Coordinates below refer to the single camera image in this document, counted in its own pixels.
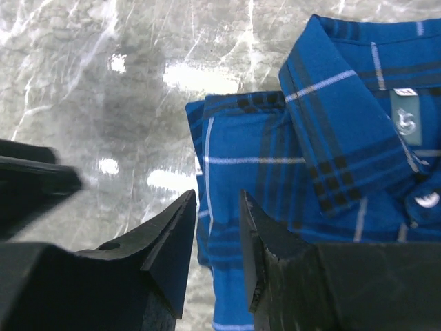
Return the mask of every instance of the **shirt button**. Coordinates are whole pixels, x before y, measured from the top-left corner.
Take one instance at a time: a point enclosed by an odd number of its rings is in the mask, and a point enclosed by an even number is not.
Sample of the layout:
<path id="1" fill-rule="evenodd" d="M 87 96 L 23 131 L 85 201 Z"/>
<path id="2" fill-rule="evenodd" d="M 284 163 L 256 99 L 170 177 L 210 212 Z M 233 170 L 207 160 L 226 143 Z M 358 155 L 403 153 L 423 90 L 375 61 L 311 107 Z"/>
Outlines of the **shirt button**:
<path id="1" fill-rule="evenodd" d="M 440 195 L 437 192 L 426 195 L 421 198 L 415 198 L 418 205 L 424 208 L 433 208 L 440 202 Z"/>

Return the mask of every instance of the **shirt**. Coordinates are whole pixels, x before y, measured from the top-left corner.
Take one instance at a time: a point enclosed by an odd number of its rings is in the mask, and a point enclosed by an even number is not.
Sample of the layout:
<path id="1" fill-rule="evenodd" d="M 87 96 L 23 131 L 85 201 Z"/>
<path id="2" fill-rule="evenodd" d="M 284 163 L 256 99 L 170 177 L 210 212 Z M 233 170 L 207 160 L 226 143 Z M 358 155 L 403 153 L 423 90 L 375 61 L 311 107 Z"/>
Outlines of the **shirt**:
<path id="1" fill-rule="evenodd" d="M 441 239 L 441 19 L 313 16 L 279 80 L 281 91 L 209 95 L 186 106 L 202 170 L 198 259 L 213 274 L 217 331 L 254 329 L 242 189 L 311 243 Z M 396 107 L 403 91 L 416 113 Z M 420 142 L 407 141 L 412 130 Z"/>

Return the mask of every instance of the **blue plaid shirt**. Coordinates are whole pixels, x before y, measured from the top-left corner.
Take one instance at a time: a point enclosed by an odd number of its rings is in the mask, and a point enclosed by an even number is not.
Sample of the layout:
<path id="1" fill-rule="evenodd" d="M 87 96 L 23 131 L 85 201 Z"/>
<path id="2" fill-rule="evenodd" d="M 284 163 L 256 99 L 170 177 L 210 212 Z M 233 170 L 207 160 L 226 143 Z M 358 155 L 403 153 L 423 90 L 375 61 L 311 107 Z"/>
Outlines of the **blue plaid shirt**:
<path id="1" fill-rule="evenodd" d="M 198 258 L 213 274 L 217 331 L 254 329 L 241 189 L 309 242 L 441 239 L 441 20 L 313 16 L 279 79 L 281 92 L 186 106 L 203 173 Z M 421 146 L 409 146 L 391 120 L 394 88 L 418 92 Z"/>

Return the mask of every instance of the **clothing tag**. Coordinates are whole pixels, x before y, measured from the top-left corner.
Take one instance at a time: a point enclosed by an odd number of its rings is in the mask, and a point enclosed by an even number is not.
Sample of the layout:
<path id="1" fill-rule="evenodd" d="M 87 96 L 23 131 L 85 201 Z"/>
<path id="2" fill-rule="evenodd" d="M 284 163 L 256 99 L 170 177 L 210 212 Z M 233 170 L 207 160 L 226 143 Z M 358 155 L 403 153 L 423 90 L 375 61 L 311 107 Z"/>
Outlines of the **clothing tag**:
<path id="1" fill-rule="evenodd" d="M 196 176 L 202 175 L 201 165 L 199 164 L 198 157 L 194 157 L 194 165 L 196 166 Z"/>
<path id="2" fill-rule="evenodd" d="M 397 91 L 406 90 L 406 94 Z M 420 118 L 420 98 L 415 90 L 401 88 L 390 91 L 392 121 L 403 139 L 411 146 L 422 145 L 422 128 Z"/>
<path id="3" fill-rule="evenodd" d="M 412 88 L 394 88 L 393 90 L 401 97 L 411 97 L 413 95 L 418 95 L 417 92 L 415 92 L 415 90 Z"/>

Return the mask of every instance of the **gray marble countertop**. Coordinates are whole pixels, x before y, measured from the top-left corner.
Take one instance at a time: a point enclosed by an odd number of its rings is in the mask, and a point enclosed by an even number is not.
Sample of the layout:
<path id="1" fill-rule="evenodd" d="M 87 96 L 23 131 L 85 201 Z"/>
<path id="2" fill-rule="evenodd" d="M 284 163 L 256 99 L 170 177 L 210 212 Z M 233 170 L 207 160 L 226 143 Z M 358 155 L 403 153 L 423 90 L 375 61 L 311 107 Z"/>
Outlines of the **gray marble countertop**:
<path id="1" fill-rule="evenodd" d="M 56 148 L 86 183 L 14 240 L 95 248 L 195 188 L 184 105 L 278 90 L 313 13 L 413 21 L 441 2 L 0 0 L 0 137 Z M 194 254 L 177 330 L 210 330 L 213 300 Z"/>

